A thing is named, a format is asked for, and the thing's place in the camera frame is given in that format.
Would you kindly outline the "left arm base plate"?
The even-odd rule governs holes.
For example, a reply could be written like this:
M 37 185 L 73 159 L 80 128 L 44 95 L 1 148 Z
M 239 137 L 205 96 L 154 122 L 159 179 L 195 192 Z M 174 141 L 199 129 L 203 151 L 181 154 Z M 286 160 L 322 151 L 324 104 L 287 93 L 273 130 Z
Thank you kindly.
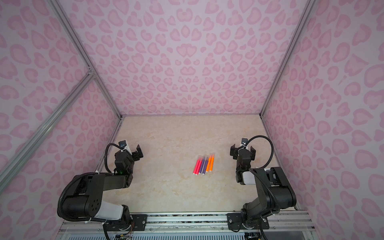
M 129 232 L 144 231 L 148 215 L 145 214 L 123 214 L 119 220 L 106 221 L 103 229 L 107 232 Z

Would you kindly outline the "pink marker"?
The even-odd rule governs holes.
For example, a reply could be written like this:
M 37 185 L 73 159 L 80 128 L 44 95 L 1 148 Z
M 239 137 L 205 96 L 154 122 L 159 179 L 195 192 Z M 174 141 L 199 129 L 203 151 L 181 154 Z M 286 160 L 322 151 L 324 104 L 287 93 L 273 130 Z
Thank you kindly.
M 197 167 L 197 170 L 196 170 L 196 175 L 200 174 L 202 163 L 203 163 L 203 159 L 199 159 L 199 164 L 198 164 L 198 167 Z
M 199 159 L 197 160 L 194 171 L 193 171 L 194 175 L 196 175 L 196 170 L 197 170 L 198 164 L 199 164 Z

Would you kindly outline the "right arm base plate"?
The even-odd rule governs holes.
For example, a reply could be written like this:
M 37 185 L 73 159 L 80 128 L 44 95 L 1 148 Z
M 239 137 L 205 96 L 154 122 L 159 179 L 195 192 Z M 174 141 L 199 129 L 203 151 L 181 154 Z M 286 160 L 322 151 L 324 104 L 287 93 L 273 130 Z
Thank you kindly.
M 228 229 L 233 232 L 239 232 L 240 230 L 244 231 L 256 231 L 256 230 L 269 230 L 270 225 L 268 220 L 260 220 L 252 223 L 251 225 L 246 225 L 245 220 L 243 220 L 240 212 L 231 212 L 226 214 Z

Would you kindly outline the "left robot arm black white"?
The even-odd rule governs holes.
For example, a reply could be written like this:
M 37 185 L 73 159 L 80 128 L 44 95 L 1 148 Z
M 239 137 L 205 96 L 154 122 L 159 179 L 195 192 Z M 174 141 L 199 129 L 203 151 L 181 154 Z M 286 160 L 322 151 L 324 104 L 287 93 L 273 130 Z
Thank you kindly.
M 76 175 L 62 191 L 57 207 L 57 214 L 69 222 L 122 222 L 131 224 L 130 212 L 125 205 L 103 201 L 105 191 L 126 189 L 133 180 L 134 165 L 144 157 L 138 145 L 131 152 L 125 141 L 118 145 L 110 143 L 119 150 L 115 153 L 115 170 L 106 169 L 106 173 L 89 172 Z

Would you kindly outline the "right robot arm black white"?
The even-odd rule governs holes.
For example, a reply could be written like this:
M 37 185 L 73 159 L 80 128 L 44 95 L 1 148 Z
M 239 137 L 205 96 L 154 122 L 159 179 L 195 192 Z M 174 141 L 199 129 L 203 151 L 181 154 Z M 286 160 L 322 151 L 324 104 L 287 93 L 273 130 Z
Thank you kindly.
M 256 150 L 235 145 L 230 156 L 236 160 L 236 181 L 241 185 L 256 187 L 257 198 L 245 203 L 240 211 L 241 226 L 254 229 L 267 224 L 267 217 L 297 204 L 296 194 L 281 167 L 252 168 Z

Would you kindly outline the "purple marker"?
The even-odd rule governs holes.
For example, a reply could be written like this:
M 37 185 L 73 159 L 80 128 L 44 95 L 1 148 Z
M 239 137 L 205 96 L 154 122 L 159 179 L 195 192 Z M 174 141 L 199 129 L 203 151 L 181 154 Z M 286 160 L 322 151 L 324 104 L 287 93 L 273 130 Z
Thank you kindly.
M 201 160 L 200 168 L 199 168 L 199 174 L 202 174 L 202 173 L 203 173 L 203 171 L 204 171 L 204 167 L 205 167 L 205 163 L 206 163 L 206 157 L 203 156 L 203 157 L 202 157 L 202 160 Z
M 203 175 L 206 174 L 208 163 L 209 163 L 209 157 L 205 157 L 204 165 L 203 165 L 203 168 L 202 168 L 202 174 Z

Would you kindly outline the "orange marker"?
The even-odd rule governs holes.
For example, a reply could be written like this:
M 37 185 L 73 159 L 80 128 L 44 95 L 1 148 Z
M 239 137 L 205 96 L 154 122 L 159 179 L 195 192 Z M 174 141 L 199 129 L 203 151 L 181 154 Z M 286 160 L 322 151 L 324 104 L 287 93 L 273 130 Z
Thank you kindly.
M 214 160 L 215 160 L 215 155 L 213 154 L 211 156 L 211 163 L 210 163 L 210 169 L 209 169 L 210 172 L 213 171 Z
M 212 163 L 212 155 L 209 156 L 208 161 L 207 161 L 207 167 L 206 167 L 206 173 L 208 173 L 211 169 L 211 163 Z

